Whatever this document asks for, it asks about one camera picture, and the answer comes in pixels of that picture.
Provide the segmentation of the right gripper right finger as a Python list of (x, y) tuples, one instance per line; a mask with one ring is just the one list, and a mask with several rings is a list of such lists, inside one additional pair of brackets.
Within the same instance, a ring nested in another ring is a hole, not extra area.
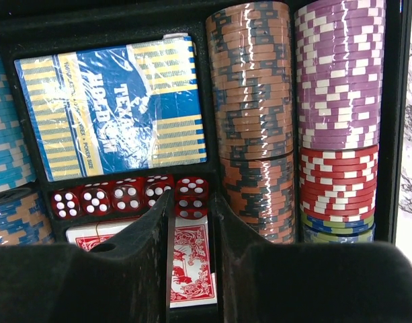
[(219, 194), (216, 237), (221, 322), (412, 322), (412, 266), (391, 244), (273, 244)]

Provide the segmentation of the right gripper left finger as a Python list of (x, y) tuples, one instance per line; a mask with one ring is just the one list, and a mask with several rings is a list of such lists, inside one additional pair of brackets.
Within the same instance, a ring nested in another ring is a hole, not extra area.
[(168, 190), (90, 251), (0, 246), (0, 322), (167, 322), (173, 206)]

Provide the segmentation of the red playing card deck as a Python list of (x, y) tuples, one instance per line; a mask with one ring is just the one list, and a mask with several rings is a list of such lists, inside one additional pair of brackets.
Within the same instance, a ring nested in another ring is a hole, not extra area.
[[(68, 242), (89, 251), (128, 227), (133, 219), (71, 227)], [(171, 308), (216, 303), (216, 279), (210, 267), (208, 219), (177, 219), (173, 252)]]

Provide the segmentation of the red die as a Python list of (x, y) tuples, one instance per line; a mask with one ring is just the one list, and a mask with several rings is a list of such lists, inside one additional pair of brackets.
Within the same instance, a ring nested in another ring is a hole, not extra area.
[(183, 219), (201, 219), (208, 212), (208, 182), (198, 177), (185, 177), (175, 185), (175, 213)]

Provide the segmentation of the light blue poker chip stack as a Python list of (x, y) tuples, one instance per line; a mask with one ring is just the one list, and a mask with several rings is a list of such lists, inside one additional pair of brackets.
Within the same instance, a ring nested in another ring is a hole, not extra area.
[(0, 56), (0, 192), (36, 179)]

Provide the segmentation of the brown poker chip stack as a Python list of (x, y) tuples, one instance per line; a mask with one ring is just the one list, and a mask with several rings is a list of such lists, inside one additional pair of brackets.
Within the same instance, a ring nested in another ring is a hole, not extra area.
[(293, 149), (289, 7), (260, 1), (206, 20), (219, 156), (253, 160)]

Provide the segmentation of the grey poker chip stack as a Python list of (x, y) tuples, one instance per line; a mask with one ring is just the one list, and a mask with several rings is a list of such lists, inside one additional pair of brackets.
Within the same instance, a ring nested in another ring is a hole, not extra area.
[(377, 149), (385, 7), (384, 1), (315, 1), (295, 13), (301, 147)]

